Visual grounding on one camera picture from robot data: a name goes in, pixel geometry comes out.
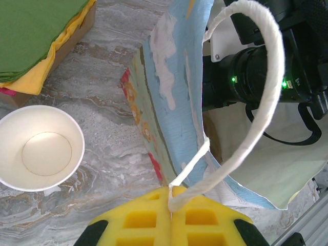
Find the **green paper napkin stack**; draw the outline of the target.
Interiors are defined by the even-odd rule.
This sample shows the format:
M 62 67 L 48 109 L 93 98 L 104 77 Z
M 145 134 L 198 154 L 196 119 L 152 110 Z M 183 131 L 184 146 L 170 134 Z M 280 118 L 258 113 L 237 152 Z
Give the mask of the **green paper napkin stack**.
M 53 41 L 90 0 L 0 0 L 0 83 L 44 59 Z

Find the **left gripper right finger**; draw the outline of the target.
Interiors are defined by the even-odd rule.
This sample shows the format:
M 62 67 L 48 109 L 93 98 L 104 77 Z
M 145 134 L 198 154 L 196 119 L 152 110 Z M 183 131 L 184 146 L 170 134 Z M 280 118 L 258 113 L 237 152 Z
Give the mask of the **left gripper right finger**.
M 172 213 L 170 246 L 270 246 L 252 220 L 203 195 Z

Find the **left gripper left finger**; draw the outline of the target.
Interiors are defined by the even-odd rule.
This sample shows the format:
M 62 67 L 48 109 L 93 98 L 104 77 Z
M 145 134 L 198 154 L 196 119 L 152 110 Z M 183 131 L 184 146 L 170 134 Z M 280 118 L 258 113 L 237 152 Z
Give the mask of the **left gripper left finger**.
M 171 246 L 167 187 L 95 217 L 73 246 Z

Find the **painted paper gift bag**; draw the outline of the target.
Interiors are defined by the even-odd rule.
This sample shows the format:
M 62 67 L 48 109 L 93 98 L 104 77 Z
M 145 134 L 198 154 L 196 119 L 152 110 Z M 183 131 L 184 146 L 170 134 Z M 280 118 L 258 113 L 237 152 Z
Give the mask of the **painted paper gift bag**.
M 190 194 L 232 207 L 285 210 L 328 163 L 328 121 L 324 136 L 308 147 L 270 145 L 260 136 L 270 123 L 283 133 L 291 122 L 275 116 L 277 84 L 248 123 L 241 106 L 217 113 L 223 162 L 206 148 L 201 112 L 203 40 L 215 0 L 173 0 L 122 77 L 122 86 L 160 181 L 171 183 L 188 162 L 200 160 L 181 183 Z

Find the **brown paper cup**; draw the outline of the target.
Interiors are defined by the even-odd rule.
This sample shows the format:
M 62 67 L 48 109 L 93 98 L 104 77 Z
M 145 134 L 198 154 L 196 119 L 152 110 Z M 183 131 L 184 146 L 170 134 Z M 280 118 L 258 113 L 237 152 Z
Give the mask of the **brown paper cup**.
M 25 192 L 53 188 L 79 167 L 85 152 L 75 119 L 51 106 L 26 106 L 0 119 L 0 182 Z

